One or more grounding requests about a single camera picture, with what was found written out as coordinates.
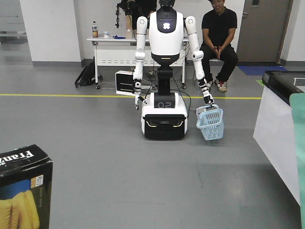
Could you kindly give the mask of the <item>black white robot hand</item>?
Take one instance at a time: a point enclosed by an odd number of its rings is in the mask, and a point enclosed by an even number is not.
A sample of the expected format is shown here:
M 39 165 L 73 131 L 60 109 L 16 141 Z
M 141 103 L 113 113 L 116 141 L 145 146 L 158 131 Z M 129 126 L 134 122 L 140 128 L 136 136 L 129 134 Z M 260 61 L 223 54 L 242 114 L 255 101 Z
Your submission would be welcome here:
M 214 104 L 213 96 L 209 93 L 209 91 L 203 92 L 203 99 L 206 105 L 212 106 Z

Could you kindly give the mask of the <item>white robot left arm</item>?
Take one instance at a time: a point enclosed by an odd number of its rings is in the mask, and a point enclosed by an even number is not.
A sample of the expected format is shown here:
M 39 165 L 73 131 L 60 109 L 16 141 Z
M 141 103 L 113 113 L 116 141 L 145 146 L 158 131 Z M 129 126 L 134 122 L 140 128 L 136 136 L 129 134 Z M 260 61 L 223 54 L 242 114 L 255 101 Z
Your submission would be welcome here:
M 136 31 L 136 53 L 135 60 L 136 66 L 133 74 L 134 80 L 141 80 L 143 75 L 143 62 L 145 60 L 145 41 L 147 31 L 148 20 L 144 16 L 140 16 L 137 19 L 137 31 Z

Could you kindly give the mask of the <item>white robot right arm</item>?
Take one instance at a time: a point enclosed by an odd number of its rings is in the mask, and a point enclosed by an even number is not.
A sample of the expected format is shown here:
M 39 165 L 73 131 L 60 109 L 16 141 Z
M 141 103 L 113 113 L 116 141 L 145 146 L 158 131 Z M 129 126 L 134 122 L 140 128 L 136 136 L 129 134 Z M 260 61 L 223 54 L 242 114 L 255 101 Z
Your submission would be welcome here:
M 206 96 L 209 93 L 209 89 L 206 86 L 205 75 L 202 67 L 203 51 L 201 51 L 199 47 L 195 17 L 188 16 L 185 19 L 185 26 L 192 52 L 192 61 L 195 68 L 196 79 L 203 95 Z

